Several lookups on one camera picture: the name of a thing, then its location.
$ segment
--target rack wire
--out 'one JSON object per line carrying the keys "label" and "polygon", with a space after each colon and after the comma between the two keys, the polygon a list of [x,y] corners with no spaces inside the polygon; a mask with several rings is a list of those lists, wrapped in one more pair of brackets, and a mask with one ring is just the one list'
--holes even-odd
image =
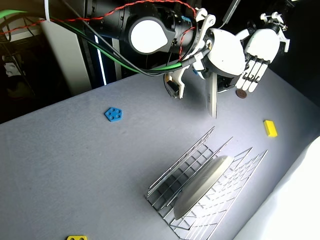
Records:
{"label": "rack wire", "polygon": [[210,190],[182,218],[176,220],[174,205],[183,187],[208,163],[214,161],[233,139],[216,151],[205,143],[214,130],[211,128],[182,155],[148,189],[146,199],[162,219],[182,240],[209,239],[236,200],[250,176],[268,150],[248,159],[252,147],[239,153]]}

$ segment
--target green wire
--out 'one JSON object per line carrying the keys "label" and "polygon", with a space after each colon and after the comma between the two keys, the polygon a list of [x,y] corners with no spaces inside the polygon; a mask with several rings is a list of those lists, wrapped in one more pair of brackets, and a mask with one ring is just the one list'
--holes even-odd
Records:
{"label": "green wire", "polygon": [[[19,14],[19,13],[27,13],[26,11],[21,11],[21,10],[11,10],[11,9],[6,9],[6,10],[2,10],[0,11],[0,19],[3,18],[3,17],[6,17],[8,15],[11,15],[11,14]],[[69,26],[70,28],[72,28],[73,30],[81,33],[81,34],[84,34],[82,31],[80,31],[79,29],[67,24],[67,23],[64,23],[66,24],[67,26]],[[92,44],[91,42],[89,42],[89,44],[91,44],[93,47],[95,47],[96,49],[98,49],[101,53],[103,53],[105,56],[107,56],[108,58],[110,58],[111,60],[115,61],[116,63],[120,64],[121,66],[133,71],[133,72],[136,72],[136,73],[140,73],[138,70],[134,69],[134,68],[131,68],[125,64],[123,64],[122,62],[118,61],[116,58],[114,58],[112,55],[108,54],[107,52],[105,52],[104,50],[102,50],[100,47]],[[172,64],[172,65],[169,65],[169,66],[162,66],[162,67],[156,67],[154,68],[154,70],[169,70],[169,69],[173,69],[173,68],[176,68],[176,67],[180,67],[181,66],[181,63],[178,62],[178,63],[175,63],[175,64]]]}

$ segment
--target brown round object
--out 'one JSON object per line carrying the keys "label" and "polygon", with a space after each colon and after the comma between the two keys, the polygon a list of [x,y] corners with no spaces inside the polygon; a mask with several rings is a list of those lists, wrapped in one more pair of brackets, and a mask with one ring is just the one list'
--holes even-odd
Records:
{"label": "brown round object", "polygon": [[247,93],[245,91],[243,91],[242,89],[237,89],[235,91],[235,94],[241,99],[245,99],[247,97]]}

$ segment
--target red wire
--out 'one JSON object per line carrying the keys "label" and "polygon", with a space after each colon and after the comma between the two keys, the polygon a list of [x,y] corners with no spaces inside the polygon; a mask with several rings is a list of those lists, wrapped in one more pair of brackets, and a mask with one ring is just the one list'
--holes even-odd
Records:
{"label": "red wire", "polygon": [[181,37],[181,41],[180,41],[180,51],[179,51],[179,62],[181,61],[181,54],[182,54],[182,43],[184,41],[184,37],[185,35],[190,32],[192,29],[195,29],[194,26],[190,27],[189,29],[187,29],[186,31],[184,31],[184,33],[182,34],[182,37]]}
{"label": "red wire", "polygon": [[[135,4],[144,4],[144,3],[179,3],[179,4],[182,4],[182,5],[185,5],[189,9],[191,9],[193,11],[194,17],[196,17],[196,10],[192,6],[190,6],[188,3],[182,2],[180,0],[138,0],[138,1],[135,1],[135,2],[127,3],[127,4],[123,5],[123,6],[118,6],[115,9],[113,9],[112,11],[105,13],[103,16],[96,16],[96,17],[92,17],[92,18],[76,17],[76,18],[69,18],[69,19],[65,19],[65,20],[50,19],[50,21],[63,23],[63,22],[75,22],[75,21],[78,21],[78,20],[79,21],[102,20],[104,17],[110,16],[111,14],[115,13],[118,10],[124,9],[125,7],[132,6],[132,5],[135,5]],[[33,27],[33,26],[35,26],[35,25],[37,25],[39,23],[42,23],[44,21],[45,21],[45,19],[41,19],[41,20],[38,20],[35,23],[32,23],[30,25],[19,26],[19,27],[16,27],[14,29],[11,29],[10,31],[0,32],[0,35],[12,33],[12,32],[14,32],[14,31],[16,31],[18,29],[26,29],[26,28],[29,28],[29,27]]]}

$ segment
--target yellow toy piece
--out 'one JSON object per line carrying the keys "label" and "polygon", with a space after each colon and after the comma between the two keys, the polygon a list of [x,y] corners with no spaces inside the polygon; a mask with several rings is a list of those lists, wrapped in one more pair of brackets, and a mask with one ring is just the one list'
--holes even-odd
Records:
{"label": "yellow toy piece", "polygon": [[269,137],[278,136],[277,129],[276,129],[275,123],[273,121],[265,120],[264,121],[264,127],[265,127],[265,130],[266,130],[266,134]]}
{"label": "yellow toy piece", "polygon": [[68,236],[66,240],[87,240],[87,236]]}

